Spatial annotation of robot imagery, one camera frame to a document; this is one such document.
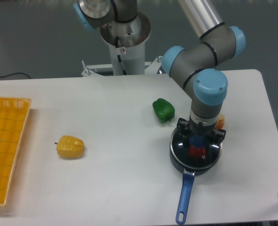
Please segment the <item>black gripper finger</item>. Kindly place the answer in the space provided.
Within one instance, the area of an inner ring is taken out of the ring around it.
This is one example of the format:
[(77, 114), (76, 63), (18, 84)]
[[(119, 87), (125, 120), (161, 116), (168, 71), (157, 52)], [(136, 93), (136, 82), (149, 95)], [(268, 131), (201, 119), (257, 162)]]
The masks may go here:
[(190, 129), (189, 129), (189, 121), (183, 118), (179, 118), (177, 122), (177, 132), (180, 137), (188, 137), (190, 134)]
[(222, 143), (226, 136), (226, 130), (224, 129), (215, 129), (213, 132), (213, 142)]

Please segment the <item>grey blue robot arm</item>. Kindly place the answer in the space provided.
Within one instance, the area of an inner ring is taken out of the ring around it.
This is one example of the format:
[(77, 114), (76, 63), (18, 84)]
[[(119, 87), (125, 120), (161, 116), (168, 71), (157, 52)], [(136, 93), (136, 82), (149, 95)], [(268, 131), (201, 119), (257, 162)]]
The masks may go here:
[[(179, 120), (184, 138), (200, 136), (220, 143), (225, 131), (215, 127), (227, 95), (228, 80), (215, 68), (240, 54), (246, 45), (244, 33), (226, 26), (209, 0), (181, 0), (180, 5), (199, 37), (200, 44), (188, 51), (174, 46), (161, 60), (164, 71), (191, 98), (189, 120)], [(143, 74), (144, 44), (151, 25), (138, 11), (135, 0), (78, 0), (75, 12), (87, 31), (100, 30), (110, 49), (114, 75)]]

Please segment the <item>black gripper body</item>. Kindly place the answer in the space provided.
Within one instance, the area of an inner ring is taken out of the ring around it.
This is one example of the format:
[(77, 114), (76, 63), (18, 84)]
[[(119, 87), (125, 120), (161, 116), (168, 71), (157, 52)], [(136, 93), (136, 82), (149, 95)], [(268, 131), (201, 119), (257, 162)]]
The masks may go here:
[(194, 121), (189, 120), (188, 121), (188, 129), (189, 134), (187, 135), (187, 140), (190, 140), (193, 136), (200, 136), (208, 141), (213, 140), (213, 134), (215, 130), (216, 123), (212, 125), (204, 125), (203, 122), (199, 122), (196, 124)]

